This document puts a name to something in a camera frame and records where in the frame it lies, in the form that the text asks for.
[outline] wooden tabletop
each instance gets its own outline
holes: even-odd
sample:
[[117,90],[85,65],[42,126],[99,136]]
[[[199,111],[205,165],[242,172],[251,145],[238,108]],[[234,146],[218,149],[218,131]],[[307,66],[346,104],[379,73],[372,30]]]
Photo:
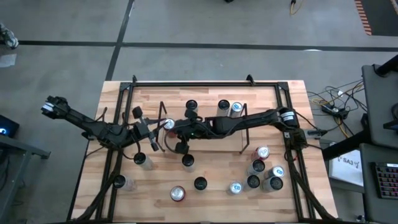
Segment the wooden tabletop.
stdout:
[[[307,98],[304,82],[288,81],[293,107],[310,121],[313,117]],[[96,117],[104,107],[108,107],[105,120],[113,121],[120,82],[105,82],[99,100]],[[168,116],[182,119],[182,111],[187,100],[194,99],[199,104],[198,114],[202,117],[215,116],[217,102],[221,99],[248,104],[248,113],[259,113],[276,108],[275,90],[271,87],[142,87],[134,88],[131,108],[140,106],[144,116],[157,118],[159,102],[163,101]],[[310,125],[300,119],[303,129]],[[129,123],[134,122],[130,115]],[[153,152],[148,141],[141,148],[154,162],[154,170],[142,170],[133,161],[123,158],[121,174],[136,181],[137,189],[131,192],[119,190],[116,199],[115,222],[296,222],[292,187],[287,162],[284,160],[282,134],[272,126],[249,130],[250,145],[240,155],[238,151],[246,141],[246,135],[237,132],[230,141],[196,140],[190,141],[190,154],[195,158],[195,171],[185,172],[181,164],[182,155],[170,151]],[[309,140],[310,144],[318,141]],[[265,194],[260,189],[230,196],[226,189],[232,180],[243,180],[250,164],[250,154],[260,145],[268,145],[270,157],[265,160],[266,169],[282,166],[285,175],[284,187],[277,192]],[[99,148],[91,142],[87,153]],[[136,146],[125,149],[128,156],[137,152]],[[311,190],[330,214],[337,217],[333,195],[322,158],[322,152],[314,147],[303,150],[308,180]],[[81,215],[94,199],[101,185],[106,150],[92,154],[85,160],[72,218]],[[194,191],[193,180],[205,177],[208,181],[206,192]],[[182,202],[170,199],[172,187],[180,185],[187,195]],[[106,197],[104,213],[108,211],[109,193]],[[305,197],[300,189],[304,214],[308,217]]]

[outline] soda can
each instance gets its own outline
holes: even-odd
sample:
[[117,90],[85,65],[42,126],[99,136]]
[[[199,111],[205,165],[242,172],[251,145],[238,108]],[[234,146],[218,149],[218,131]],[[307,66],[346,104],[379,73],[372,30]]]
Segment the soda can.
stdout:
[[[166,119],[166,120],[165,120],[165,123],[166,123],[166,125],[163,126],[163,128],[164,128],[166,131],[171,130],[172,128],[174,128],[175,121],[174,121],[173,119]],[[175,138],[175,137],[177,137],[177,134],[175,134],[175,133],[172,132],[172,131],[169,131],[167,137],[169,137],[169,138]]]
[[284,182],[279,177],[271,177],[262,181],[260,189],[264,192],[273,192],[282,189]]
[[207,187],[207,180],[204,177],[198,177],[193,182],[193,185],[198,192],[203,192]]
[[186,154],[182,157],[182,166],[184,167],[185,171],[193,172],[195,170],[194,163],[195,159],[193,158],[193,155]]
[[262,161],[266,160],[269,157],[269,148],[268,146],[259,146],[252,154],[251,160],[255,161],[256,159],[260,159]]
[[126,177],[125,175],[117,175],[114,178],[113,187],[119,190],[128,190],[128,191],[137,188],[136,183],[132,179]]
[[242,193],[242,191],[243,191],[243,186],[239,181],[233,181],[226,190],[227,194],[230,195],[237,195]]
[[144,170],[152,170],[154,168],[154,163],[142,152],[138,152],[134,155],[134,162]]
[[229,113],[229,116],[231,118],[238,118],[241,116],[243,110],[243,106],[239,102],[235,102],[231,106],[231,112]]
[[271,177],[283,177],[285,175],[284,169],[281,166],[274,166],[272,169],[264,173],[264,179]]
[[248,169],[246,170],[247,175],[258,175],[266,168],[265,163],[260,160],[256,159],[255,161],[251,162]]
[[256,175],[250,175],[243,182],[243,190],[249,191],[252,189],[256,189],[260,186],[260,178]]
[[192,110],[195,113],[198,113],[198,103],[195,100],[188,100],[185,103],[185,107],[187,110]]
[[175,186],[170,191],[170,197],[174,202],[181,202],[185,198],[185,190],[181,186]]
[[220,100],[217,106],[216,116],[228,116],[229,113],[229,102],[228,100]]

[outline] white paper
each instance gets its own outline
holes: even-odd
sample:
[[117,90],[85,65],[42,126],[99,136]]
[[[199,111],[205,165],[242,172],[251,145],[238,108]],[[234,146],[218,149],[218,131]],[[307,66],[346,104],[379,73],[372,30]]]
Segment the white paper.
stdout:
[[0,56],[0,68],[7,68],[15,65],[17,54],[2,55]]
[[329,161],[329,177],[363,187],[361,152],[353,150]]

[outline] concrete floor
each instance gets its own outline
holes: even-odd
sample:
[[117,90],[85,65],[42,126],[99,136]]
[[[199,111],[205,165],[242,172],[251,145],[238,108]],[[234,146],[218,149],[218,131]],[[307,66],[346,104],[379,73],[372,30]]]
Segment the concrete floor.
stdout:
[[[364,33],[354,1],[306,0],[296,16],[289,2],[273,0],[136,0],[125,42],[398,47],[395,37]],[[2,0],[2,20],[21,40],[115,42],[128,0]],[[94,115],[114,47],[21,45],[16,65],[0,68],[0,113],[21,124],[18,139],[52,151],[35,158],[17,198],[24,204],[12,220],[28,223],[66,219],[86,147],[81,131],[40,114],[48,95]],[[299,50],[146,49],[123,47],[112,80],[305,80],[308,91],[361,78],[361,66],[383,63],[392,52],[306,52]],[[364,102],[363,92],[356,97]],[[347,124],[360,131],[361,110]],[[316,116],[321,128],[334,121]],[[325,139],[344,137],[332,131]],[[339,217],[363,213],[361,195],[333,189]]]

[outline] keyboard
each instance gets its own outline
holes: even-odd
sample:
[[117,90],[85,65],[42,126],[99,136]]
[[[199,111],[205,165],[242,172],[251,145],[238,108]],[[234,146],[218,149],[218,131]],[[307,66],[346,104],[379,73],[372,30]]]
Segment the keyboard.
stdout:
[[398,164],[373,163],[380,198],[398,199]]

